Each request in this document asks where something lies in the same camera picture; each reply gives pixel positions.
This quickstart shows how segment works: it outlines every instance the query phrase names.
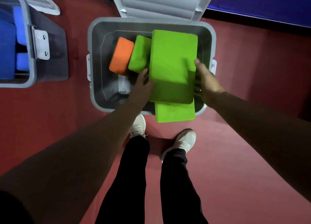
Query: orange foam block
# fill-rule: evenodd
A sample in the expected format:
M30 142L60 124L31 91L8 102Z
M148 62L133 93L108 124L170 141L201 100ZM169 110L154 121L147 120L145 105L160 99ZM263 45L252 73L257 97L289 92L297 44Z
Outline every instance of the orange foam block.
M130 61L133 49L134 42L119 37L114 55L112 56L109 65L109 70L119 75L126 76L126 67Z

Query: shoe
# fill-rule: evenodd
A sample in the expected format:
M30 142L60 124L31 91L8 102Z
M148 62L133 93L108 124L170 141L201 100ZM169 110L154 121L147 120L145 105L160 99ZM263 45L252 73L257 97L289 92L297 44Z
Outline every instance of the shoe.
M161 156L161 160L163 162L165 155L167 152L171 151L172 149L183 149L186 151L186 153L192 148L192 146L195 143L196 139L196 133L193 130L185 130L181 132L174 143L174 145L167 150L164 151L164 153Z
M146 139L145 135L146 130L146 121L143 115L138 115L134 121L133 127L130 130L130 138L135 136L143 136Z

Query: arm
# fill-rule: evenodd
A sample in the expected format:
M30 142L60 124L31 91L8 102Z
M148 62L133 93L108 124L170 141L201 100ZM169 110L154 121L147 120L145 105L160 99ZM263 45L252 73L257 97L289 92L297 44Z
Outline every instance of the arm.
M137 79L126 103L50 145L0 177L0 190L21 201L35 223L79 223L102 186L153 82Z
M311 123L235 97L196 60L205 104L253 147L295 190L311 202Z

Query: large green foam block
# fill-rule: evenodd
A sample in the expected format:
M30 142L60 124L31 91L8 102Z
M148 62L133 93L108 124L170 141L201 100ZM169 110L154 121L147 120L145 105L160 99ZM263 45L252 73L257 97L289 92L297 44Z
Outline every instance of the large green foam block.
M142 70L148 68L150 61L151 51L151 39L138 35L136 37L134 49L128 69L137 73L141 73Z
M195 119L194 101L191 104L155 103L158 123L181 122Z
M193 102L197 36L154 30L149 80L156 82L150 101L191 104Z

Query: black pants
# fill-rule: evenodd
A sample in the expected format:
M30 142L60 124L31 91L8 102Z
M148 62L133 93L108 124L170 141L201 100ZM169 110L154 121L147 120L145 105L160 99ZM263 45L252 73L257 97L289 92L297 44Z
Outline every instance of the black pants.
M150 151L142 136L126 145L117 176L108 190L95 224L145 222L145 168ZM186 169L186 152L168 152L161 171L161 203L163 223L208 223Z

